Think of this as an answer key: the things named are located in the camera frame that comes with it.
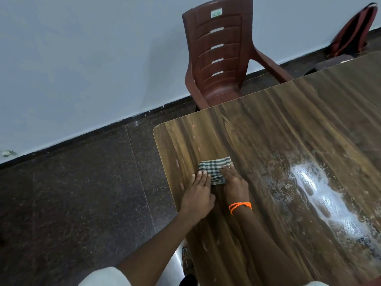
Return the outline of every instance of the chair backrest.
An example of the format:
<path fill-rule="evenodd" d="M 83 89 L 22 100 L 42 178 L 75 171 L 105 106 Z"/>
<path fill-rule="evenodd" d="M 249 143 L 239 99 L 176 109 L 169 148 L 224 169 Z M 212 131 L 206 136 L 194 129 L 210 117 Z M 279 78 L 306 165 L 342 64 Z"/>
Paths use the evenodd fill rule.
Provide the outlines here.
<path fill-rule="evenodd" d="M 252 40 L 253 0 L 214 0 L 183 14 L 193 78 L 202 94 L 241 86 Z"/>

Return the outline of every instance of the wooden table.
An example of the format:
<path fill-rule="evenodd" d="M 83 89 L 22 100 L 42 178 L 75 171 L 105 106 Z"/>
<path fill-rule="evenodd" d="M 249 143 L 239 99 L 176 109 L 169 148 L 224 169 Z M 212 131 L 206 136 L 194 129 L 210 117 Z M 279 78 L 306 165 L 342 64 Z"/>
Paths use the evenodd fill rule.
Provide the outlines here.
<path fill-rule="evenodd" d="M 381 274 L 381 52 L 165 122 L 154 136 L 177 210 L 198 162 L 231 156 L 254 213 L 308 277 L 336 286 Z M 263 284 L 250 280 L 247 245 L 212 190 L 215 208 L 187 236 L 200 284 Z"/>

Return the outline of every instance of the brown plastic chair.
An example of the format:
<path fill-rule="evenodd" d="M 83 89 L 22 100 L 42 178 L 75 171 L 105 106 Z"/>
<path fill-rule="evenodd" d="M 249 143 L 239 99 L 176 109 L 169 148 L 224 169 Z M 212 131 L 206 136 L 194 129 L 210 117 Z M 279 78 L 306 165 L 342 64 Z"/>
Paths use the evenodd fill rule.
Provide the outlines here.
<path fill-rule="evenodd" d="M 293 79 L 254 47 L 253 0 L 207 2 L 185 12 L 183 21 L 189 50 L 185 85 L 199 109 L 243 96 L 250 59 L 281 83 Z"/>

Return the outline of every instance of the orange bracelet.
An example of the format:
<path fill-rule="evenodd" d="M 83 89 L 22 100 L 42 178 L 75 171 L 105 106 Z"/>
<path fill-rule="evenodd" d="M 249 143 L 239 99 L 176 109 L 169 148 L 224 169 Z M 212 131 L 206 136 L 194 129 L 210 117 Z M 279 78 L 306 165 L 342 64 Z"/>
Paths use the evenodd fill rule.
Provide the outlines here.
<path fill-rule="evenodd" d="M 245 206 L 251 208 L 251 203 L 249 203 L 249 202 L 244 202 L 244 203 L 234 203 L 234 204 L 231 204 L 231 205 L 229 206 L 230 213 L 233 214 L 233 211 L 234 211 L 236 208 L 238 208 L 239 206 L 242 206 L 242 205 L 245 205 Z"/>

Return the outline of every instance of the forearm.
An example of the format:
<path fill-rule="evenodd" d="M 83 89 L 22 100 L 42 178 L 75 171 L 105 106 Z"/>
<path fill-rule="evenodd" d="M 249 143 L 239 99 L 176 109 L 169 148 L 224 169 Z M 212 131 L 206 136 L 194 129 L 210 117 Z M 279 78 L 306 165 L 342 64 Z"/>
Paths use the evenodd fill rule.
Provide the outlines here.
<path fill-rule="evenodd" d="M 301 286 L 308 283 L 305 274 L 275 244 L 250 208 L 240 206 L 233 215 L 241 227 L 261 279 L 268 285 Z"/>
<path fill-rule="evenodd" d="M 180 211 L 163 230 L 128 256 L 117 268 L 132 286 L 155 286 L 170 258 L 193 225 L 188 215 Z"/>

